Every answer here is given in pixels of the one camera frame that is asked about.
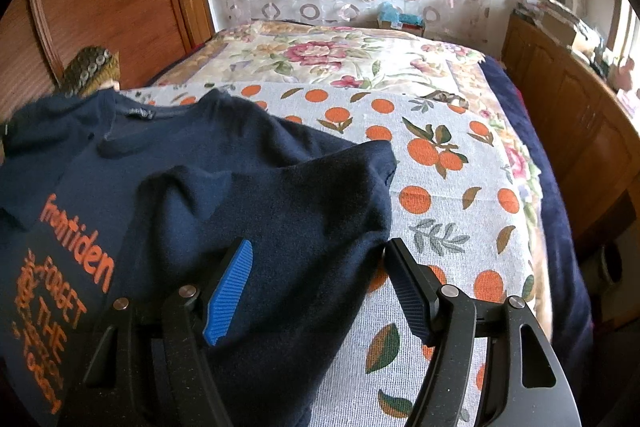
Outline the navy blue printed t-shirt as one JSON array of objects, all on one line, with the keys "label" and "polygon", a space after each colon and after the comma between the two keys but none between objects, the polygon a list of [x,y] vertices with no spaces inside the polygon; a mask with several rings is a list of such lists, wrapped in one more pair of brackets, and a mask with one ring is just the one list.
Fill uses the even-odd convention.
[{"label": "navy blue printed t-shirt", "polygon": [[6,426],[306,426],[396,170],[214,90],[51,95],[3,126]]}]

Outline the dark blue blanket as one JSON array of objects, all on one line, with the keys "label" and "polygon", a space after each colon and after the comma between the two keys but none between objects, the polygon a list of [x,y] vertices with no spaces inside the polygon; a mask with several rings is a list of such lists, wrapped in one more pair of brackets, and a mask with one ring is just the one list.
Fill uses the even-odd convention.
[{"label": "dark blue blanket", "polygon": [[512,80],[491,56],[480,69],[518,137],[541,170],[541,219],[547,245],[552,300],[552,348],[565,373],[573,373],[592,346],[592,316],[587,288],[580,273],[570,222],[548,156],[538,139]]}]

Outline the orange-print white bed sheet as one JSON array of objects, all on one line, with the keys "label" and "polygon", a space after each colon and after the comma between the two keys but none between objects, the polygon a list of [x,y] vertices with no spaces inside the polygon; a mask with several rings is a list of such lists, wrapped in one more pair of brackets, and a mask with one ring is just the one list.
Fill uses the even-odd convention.
[{"label": "orange-print white bed sheet", "polygon": [[149,301],[201,283],[247,239],[253,266],[216,383],[238,426],[399,426],[433,351],[382,265],[401,239],[439,282],[535,302],[533,234],[506,148],[459,102],[276,82],[146,97],[134,127],[124,287]]}]

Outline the wooden sideboard cabinet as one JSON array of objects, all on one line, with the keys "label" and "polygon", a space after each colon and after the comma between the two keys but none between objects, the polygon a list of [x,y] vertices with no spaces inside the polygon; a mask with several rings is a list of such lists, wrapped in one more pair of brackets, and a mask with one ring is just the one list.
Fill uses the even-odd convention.
[{"label": "wooden sideboard cabinet", "polygon": [[575,239],[625,198],[639,213],[639,131],[605,82],[537,26],[511,14],[501,52],[559,184]]}]

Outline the dark circle-patterned folded garment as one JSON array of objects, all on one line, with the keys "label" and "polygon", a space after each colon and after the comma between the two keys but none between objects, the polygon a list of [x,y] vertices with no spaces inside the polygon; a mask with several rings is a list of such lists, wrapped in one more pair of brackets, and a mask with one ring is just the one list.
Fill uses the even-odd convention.
[{"label": "dark circle-patterned folded garment", "polygon": [[85,98],[102,89],[118,90],[119,80],[119,53],[103,46],[86,46],[64,69],[58,92]]}]

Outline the floral quilt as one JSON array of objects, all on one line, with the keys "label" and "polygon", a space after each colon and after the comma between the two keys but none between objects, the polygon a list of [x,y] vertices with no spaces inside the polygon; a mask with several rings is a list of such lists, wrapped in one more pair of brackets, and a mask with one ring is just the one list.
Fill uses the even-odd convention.
[{"label": "floral quilt", "polygon": [[541,170],[489,86],[495,64],[467,46],[398,30],[258,20],[217,32],[152,83],[259,80],[386,91],[410,96],[420,112],[446,92],[488,122],[506,148],[512,179],[537,192]]}]

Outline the pile of papers on cabinet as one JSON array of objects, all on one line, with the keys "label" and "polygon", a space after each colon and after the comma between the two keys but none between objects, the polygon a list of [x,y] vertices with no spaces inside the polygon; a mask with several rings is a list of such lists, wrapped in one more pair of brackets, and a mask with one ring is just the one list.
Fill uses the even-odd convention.
[{"label": "pile of papers on cabinet", "polygon": [[556,0],[518,0],[516,12],[530,18],[533,24],[563,48],[591,61],[600,48],[600,34]]}]

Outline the wooden wardrobe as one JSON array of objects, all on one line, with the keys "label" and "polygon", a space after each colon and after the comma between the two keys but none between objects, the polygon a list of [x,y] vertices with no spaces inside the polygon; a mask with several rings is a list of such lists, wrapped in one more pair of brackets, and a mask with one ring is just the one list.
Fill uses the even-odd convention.
[{"label": "wooden wardrobe", "polygon": [[1,116],[58,87],[86,46],[117,53],[120,84],[132,89],[213,33],[207,0],[10,0],[1,11]]}]

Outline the blue item on box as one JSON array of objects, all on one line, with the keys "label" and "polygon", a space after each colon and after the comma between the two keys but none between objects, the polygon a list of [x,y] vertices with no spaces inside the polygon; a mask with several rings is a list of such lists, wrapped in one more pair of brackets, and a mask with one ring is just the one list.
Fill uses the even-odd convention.
[{"label": "blue item on box", "polygon": [[424,33],[424,19],[419,15],[402,12],[388,2],[378,7],[378,28],[393,29],[408,32],[408,34],[422,37]]}]

